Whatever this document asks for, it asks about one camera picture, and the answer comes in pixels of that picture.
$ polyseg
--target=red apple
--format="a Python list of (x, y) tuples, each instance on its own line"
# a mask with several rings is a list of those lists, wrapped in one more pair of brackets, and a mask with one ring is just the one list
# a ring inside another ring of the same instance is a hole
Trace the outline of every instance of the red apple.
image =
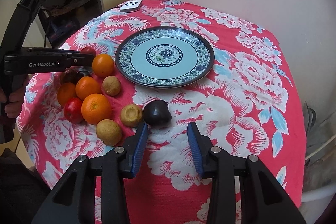
[(81, 53), (92, 54), (94, 57), (96, 57), (97, 55), (97, 52), (95, 51), (95, 49), (91, 47), (85, 47), (81, 49)]
[(64, 106), (64, 116), (71, 123), (80, 123), (82, 116), (82, 101), (79, 98), (69, 99)]

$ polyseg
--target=table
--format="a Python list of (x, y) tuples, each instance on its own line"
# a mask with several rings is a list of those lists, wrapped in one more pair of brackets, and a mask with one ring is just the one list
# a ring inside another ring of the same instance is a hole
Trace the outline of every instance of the table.
[[(115, 71), (122, 91), (109, 97), (114, 120), (123, 106), (168, 102), (173, 120), (165, 130), (152, 130), (137, 177), (125, 180), (132, 224), (202, 224), (206, 221), (211, 181), (196, 173), (186, 136), (188, 122), (232, 155), (258, 155), (297, 206), (300, 205), (306, 135), (301, 103), (274, 35), (254, 23), (177, 0), (143, 0), (137, 12), (112, 9), (91, 20), (62, 46), (92, 46), (114, 57), (130, 34), (147, 27), (177, 26), (202, 35), (215, 52), (213, 70), (195, 84), (171, 90), (135, 85)], [(104, 155), (106, 147), (95, 126), (72, 125), (56, 100), (59, 73), (35, 75), (27, 88), (17, 124), (38, 172), (53, 187), (81, 154)], [(134, 134), (122, 126), (124, 137)], [(96, 222), (100, 223), (100, 182)], [(239, 186), (237, 223), (241, 222)]]

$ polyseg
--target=black circle on white device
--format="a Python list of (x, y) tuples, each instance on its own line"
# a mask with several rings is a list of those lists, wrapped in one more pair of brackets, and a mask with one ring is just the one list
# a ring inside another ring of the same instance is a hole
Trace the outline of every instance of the black circle on white device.
[(136, 1), (127, 2), (125, 4), (125, 6), (131, 6), (131, 5), (134, 5), (134, 4), (137, 4), (137, 2)]

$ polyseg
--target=hand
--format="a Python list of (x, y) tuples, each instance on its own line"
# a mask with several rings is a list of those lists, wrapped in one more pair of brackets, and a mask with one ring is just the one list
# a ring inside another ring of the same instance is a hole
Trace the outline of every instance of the hand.
[[(28, 84), (29, 84), (29, 76), (27, 75), (26, 79), (23, 82), (22, 87), (10, 94), (8, 98), (10, 103), (5, 106), (5, 112), (7, 113), (8, 118), (17, 118), (20, 115), (26, 93), (26, 87)], [(0, 102), (1, 103), (7, 102), (7, 98), (1, 88), (0, 88)]]

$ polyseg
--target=plate rim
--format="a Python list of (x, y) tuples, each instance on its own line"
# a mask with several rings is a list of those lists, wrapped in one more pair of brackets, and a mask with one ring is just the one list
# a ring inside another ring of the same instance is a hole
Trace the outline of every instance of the plate rim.
[[(196, 78), (194, 78), (194, 79), (192, 79), (190, 81), (183, 82), (183, 83), (180, 83), (180, 84), (164, 85), (164, 86), (156, 86), (156, 85), (145, 84), (143, 82), (139, 82), (137, 79), (134, 79), (134, 78), (131, 78), (130, 76), (128, 76), (124, 72), (124, 70), (122, 69), (122, 67), (121, 67), (121, 65), (119, 63), (119, 57), (120, 57), (120, 53), (121, 53), (122, 47), (126, 43), (128, 43), (130, 40), (132, 40), (134, 37), (136, 37), (136, 36), (138, 36), (138, 35), (140, 35), (142, 33), (145, 33), (145, 32), (151, 31), (151, 30), (158, 30), (158, 29), (179, 30), (179, 31), (189, 33), (189, 34), (191, 34), (191, 35), (196, 36), (197, 38), (199, 38), (204, 43), (204, 45), (207, 47), (207, 49), (209, 51), (210, 61), (209, 61), (209, 65), (206, 68), (206, 70), (204, 72), (202, 72), (199, 76), (197, 76)], [(193, 32), (191, 30), (188, 30), (188, 29), (185, 29), (185, 28), (181, 28), (181, 27), (175, 27), (175, 26), (154, 26), (154, 27), (149, 27), (149, 28), (145, 28), (145, 29), (142, 29), (140, 31), (137, 31), (137, 32), (131, 34), (130, 36), (128, 36), (127, 38), (125, 38), (120, 43), (120, 45), (118, 46), (118, 48), (117, 48), (117, 50), (115, 52), (114, 60), (115, 60), (115, 66), (117, 67), (118, 71), (122, 74), (123, 77), (125, 77), (127, 80), (131, 81), (132, 83), (137, 84), (137, 85), (141, 85), (141, 86), (146, 86), (148, 88), (172, 89), (172, 88), (180, 88), (180, 87), (183, 87), (183, 86), (186, 86), (186, 85), (190, 85), (190, 84), (195, 83), (198, 80), (202, 79), (203, 77), (205, 77), (211, 71), (211, 69), (213, 67), (213, 64), (214, 64), (214, 61), (215, 61), (215, 52), (214, 52), (211, 44), (204, 37), (202, 37), (200, 34), (198, 34), (196, 32)]]

